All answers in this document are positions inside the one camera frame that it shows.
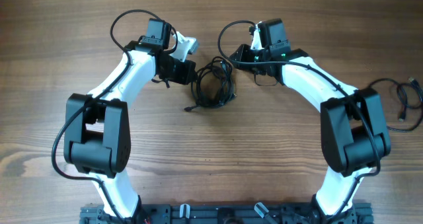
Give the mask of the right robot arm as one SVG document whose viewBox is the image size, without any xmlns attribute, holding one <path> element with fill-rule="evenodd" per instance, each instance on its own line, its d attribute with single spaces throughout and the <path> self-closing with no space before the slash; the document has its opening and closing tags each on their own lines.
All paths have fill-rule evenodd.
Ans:
<svg viewBox="0 0 423 224">
<path fill-rule="evenodd" d="M 338 221 L 350 211 L 361 181 L 377 176 L 382 158 L 391 152 L 381 98 L 372 88 L 339 81 L 309 54 L 292 49 L 281 19 L 247 23 L 252 42 L 229 59 L 237 69 L 274 78 L 317 109 L 328 169 L 314 199 L 321 221 Z"/>
</svg>

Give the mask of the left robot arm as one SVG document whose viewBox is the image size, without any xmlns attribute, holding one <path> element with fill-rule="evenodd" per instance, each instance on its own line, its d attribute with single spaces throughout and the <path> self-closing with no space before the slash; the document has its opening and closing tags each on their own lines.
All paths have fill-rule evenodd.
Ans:
<svg viewBox="0 0 423 224">
<path fill-rule="evenodd" d="M 80 172 L 80 180 L 96 184 L 104 204 L 96 219 L 147 220 L 126 171 L 132 146 L 128 110 L 155 77 L 181 85 L 194 81 L 196 64 L 186 57 L 197 48 L 196 38 L 183 36 L 164 20 L 149 19 L 146 34 L 121 48 L 121 62 L 98 87 L 68 98 L 63 156 Z"/>
</svg>

